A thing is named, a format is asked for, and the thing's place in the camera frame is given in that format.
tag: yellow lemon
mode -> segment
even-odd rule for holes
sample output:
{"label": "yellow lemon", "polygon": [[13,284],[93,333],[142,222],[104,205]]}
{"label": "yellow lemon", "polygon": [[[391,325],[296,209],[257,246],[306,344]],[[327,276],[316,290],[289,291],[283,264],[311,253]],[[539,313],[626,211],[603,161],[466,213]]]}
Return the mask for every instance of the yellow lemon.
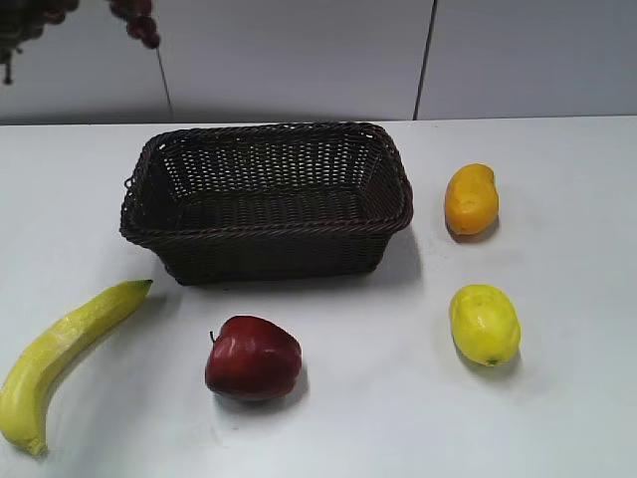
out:
{"label": "yellow lemon", "polygon": [[500,289],[463,287],[451,301],[449,315],[456,346],[467,359],[498,365],[509,361],[520,347],[516,309]]}

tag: wicker basket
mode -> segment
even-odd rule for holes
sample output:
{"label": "wicker basket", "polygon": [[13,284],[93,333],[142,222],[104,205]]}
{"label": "wicker basket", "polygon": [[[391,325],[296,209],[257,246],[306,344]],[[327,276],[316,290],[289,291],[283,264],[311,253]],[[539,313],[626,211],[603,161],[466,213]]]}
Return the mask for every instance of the wicker basket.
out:
{"label": "wicker basket", "polygon": [[400,155],[369,123],[161,134],[126,187],[121,234],[183,285],[368,272],[413,215]]}

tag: white table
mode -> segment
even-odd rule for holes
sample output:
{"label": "white table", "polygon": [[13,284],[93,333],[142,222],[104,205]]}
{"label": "white table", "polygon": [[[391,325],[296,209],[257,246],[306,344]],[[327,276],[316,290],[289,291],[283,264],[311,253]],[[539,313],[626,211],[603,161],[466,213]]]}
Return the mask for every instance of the white table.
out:
{"label": "white table", "polygon": [[[415,215],[375,273],[210,288],[178,286],[117,232],[142,145],[184,125],[0,127],[1,377],[65,312],[155,280],[58,389],[49,456],[0,440],[0,476],[635,476],[637,118],[384,126]],[[501,227],[457,244],[443,196],[474,161],[496,172]],[[469,283],[516,304],[516,366],[457,355],[447,308]],[[299,339],[305,393],[265,409],[213,397],[208,332],[236,314]]]}

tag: banana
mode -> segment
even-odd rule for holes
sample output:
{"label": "banana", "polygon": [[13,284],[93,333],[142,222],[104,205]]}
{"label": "banana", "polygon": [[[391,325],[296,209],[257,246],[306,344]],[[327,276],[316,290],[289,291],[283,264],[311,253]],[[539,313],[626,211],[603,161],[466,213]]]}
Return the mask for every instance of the banana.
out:
{"label": "banana", "polygon": [[48,390],[86,347],[143,303],[152,281],[106,289],[57,321],[20,355],[0,391],[0,431],[34,456],[46,450]]}

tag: apple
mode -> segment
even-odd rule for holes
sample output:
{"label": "apple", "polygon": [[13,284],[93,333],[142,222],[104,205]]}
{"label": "apple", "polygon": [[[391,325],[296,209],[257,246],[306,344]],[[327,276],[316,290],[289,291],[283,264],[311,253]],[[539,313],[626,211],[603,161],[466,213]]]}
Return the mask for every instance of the apple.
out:
{"label": "apple", "polygon": [[292,391],[301,371],[301,346],[272,322],[252,316],[229,319],[213,342],[206,385],[242,401],[261,401]]}

